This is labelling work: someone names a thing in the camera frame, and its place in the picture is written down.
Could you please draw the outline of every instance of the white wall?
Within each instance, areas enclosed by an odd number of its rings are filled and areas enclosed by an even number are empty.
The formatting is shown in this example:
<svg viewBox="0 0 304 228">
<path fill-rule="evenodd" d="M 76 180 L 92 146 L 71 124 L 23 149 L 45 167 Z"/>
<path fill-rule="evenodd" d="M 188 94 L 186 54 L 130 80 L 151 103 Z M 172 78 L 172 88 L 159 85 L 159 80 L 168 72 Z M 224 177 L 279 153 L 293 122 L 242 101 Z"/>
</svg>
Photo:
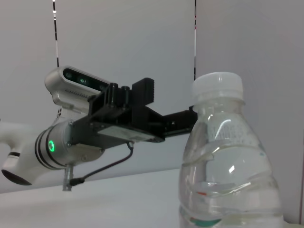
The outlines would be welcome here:
<svg viewBox="0 0 304 228">
<path fill-rule="evenodd" d="M 44 129 L 57 114 L 44 86 L 45 76 L 57 66 L 52 1 L 2 2 L 0 31 L 1 121 Z M 0 146 L 0 166 L 9 152 Z M 21 189 L 0 173 L 0 193 Z"/>
<path fill-rule="evenodd" d="M 178 170 L 0 194 L 2 228 L 177 228 Z"/>
<path fill-rule="evenodd" d="M 197 76 L 242 77 L 245 116 L 278 181 L 285 218 L 299 222 L 304 129 L 304 1 L 197 1 Z"/>
</svg>

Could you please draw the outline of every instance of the metal rod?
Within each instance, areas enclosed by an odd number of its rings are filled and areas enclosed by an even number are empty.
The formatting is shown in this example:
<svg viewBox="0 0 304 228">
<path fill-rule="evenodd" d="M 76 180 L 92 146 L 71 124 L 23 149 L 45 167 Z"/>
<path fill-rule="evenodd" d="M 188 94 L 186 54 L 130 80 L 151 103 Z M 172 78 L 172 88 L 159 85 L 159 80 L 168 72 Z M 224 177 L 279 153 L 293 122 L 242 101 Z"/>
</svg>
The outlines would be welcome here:
<svg viewBox="0 0 304 228">
<path fill-rule="evenodd" d="M 65 176 L 63 179 L 63 188 L 62 191 L 71 191 L 72 186 L 70 185 L 70 180 L 73 178 L 73 165 L 66 165 Z"/>
</svg>

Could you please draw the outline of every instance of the green light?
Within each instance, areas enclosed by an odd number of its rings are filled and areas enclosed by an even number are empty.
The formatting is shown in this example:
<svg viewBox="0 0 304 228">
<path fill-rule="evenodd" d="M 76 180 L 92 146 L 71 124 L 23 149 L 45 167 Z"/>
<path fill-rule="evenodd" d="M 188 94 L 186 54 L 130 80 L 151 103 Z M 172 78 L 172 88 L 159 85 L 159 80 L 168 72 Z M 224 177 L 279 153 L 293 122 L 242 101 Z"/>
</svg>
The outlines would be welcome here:
<svg viewBox="0 0 304 228">
<path fill-rule="evenodd" d="M 55 144 L 52 140 L 48 142 L 48 148 L 51 152 L 55 151 Z"/>
</svg>

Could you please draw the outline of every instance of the bottle neck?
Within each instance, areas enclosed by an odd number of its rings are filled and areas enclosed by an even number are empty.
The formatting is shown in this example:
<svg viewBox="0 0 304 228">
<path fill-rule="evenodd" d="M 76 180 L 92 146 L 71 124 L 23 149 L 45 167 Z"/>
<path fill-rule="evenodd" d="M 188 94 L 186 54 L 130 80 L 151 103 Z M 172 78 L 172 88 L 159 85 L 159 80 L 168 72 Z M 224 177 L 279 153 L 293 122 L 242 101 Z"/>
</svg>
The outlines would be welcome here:
<svg viewBox="0 0 304 228">
<path fill-rule="evenodd" d="M 235 98 L 214 98 L 195 105 L 198 116 L 210 116 L 215 113 L 242 114 L 244 101 Z"/>
</svg>

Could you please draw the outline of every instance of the camera lens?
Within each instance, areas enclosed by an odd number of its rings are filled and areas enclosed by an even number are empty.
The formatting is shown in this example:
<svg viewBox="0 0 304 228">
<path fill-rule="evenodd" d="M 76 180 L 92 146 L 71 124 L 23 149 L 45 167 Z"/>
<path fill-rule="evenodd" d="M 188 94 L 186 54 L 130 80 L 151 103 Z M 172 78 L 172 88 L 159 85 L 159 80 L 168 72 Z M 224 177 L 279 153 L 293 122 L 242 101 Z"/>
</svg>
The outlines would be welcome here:
<svg viewBox="0 0 304 228">
<path fill-rule="evenodd" d="M 87 84 L 87 80 L 84 79 L 84 78 L 80 78 L 80 79 L 79 79 L 79 82 L 80 82 L 81 84 L 84 84 L 84 85 Z"/>
<path fill-rule="evenodd" d="M 66 78 L 71 79 L 72 77 L 73 77 L 72 73 L 70 73 L 70 72 L 67 72 L 67 73 L 66 73 Z"/>
</svg>

